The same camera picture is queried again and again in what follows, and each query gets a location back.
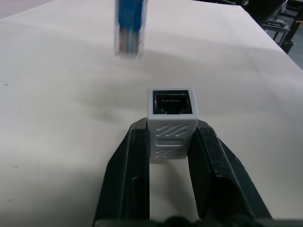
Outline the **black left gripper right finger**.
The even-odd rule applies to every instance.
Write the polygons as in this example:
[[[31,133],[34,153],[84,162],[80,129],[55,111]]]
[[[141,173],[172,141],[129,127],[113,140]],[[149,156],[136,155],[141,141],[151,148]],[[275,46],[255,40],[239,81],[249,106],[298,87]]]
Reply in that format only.
[[[241,161],[208,123],[198,121],[187,159],[200,219],[272,218]]]

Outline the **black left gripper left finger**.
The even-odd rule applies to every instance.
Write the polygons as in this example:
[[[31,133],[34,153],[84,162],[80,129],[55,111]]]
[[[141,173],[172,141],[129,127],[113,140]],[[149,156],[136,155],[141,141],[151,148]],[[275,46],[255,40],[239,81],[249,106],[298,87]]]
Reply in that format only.
[[[107,163],[93,225],[102,220],[149,220],[150,149],[147,120],[131,124]]]

